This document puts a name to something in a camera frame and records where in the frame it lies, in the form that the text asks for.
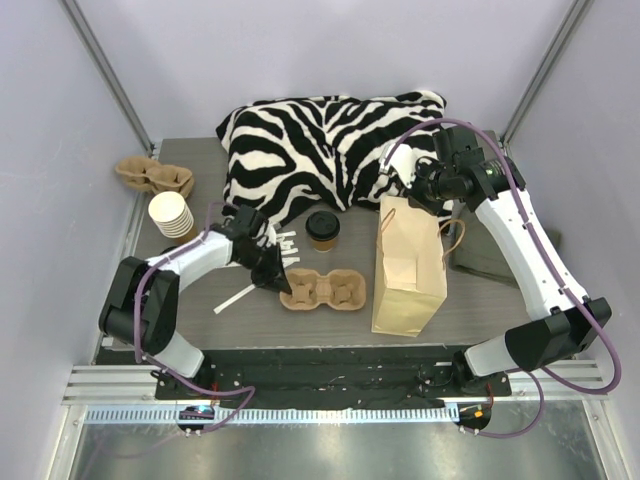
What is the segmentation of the black plastic cup lid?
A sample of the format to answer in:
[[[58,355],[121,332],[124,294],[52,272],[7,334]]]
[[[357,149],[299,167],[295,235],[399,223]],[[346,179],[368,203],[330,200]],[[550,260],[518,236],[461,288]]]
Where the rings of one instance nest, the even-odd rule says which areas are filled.
[[[339,234],[340,221],[334,213],[324,210],[316,211],[307,218],[305,230],[315,240],[329,241]]]

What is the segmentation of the brown paper takeout bag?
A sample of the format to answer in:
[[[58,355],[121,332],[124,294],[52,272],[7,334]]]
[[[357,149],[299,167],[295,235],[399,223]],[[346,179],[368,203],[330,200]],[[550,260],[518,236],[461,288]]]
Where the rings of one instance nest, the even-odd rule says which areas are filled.
[[[446,262],[461,241],[444,248],[444,231],[457,225],[465,233],[466,224],[401,197],[384,197],[379,214],[371,331],[416,337],[447,299]]]

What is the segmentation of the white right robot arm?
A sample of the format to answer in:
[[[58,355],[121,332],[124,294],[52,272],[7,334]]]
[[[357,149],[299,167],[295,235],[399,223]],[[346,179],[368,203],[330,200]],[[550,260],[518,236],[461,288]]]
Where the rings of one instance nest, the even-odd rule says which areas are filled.
[[[410,204],[430,213],[459,200],[488,230],[523,296],[529,322],[468,348],[451,371],[457,391],[472,395],[502,371],[531,372],[586,350],[611,318],[605,298],[594,298],[568,271],[538,221],[526,183],[513,161],[487,155],[462,126],[434,137],[437,162],[418,164]]]

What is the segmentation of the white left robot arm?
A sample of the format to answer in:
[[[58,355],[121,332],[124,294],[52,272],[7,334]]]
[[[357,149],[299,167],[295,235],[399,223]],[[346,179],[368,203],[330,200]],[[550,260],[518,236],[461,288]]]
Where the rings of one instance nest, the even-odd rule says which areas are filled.
[[[122,260],[99,316],[100,331],[132,346],[138,360],[174,372],[190,398],[205,397],[212,389],[213,368],[205,353],[177,332],[179,297],[231,263],[249,270],[259,288],[291,292],[275,229],[258,210],[240,206],[224,222],[168,253]]]

